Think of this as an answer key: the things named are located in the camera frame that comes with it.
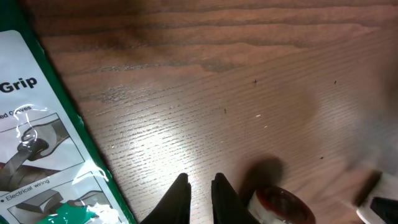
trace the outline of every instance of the wooden table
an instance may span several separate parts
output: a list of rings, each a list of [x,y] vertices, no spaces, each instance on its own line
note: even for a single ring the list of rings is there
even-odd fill
[[[212,223],[215,174],[278,157],[318,223],[354,223],[358,161],[396,168],[366,149],[396,121],[397,0],[20,3],[138,220],[187,172]]]

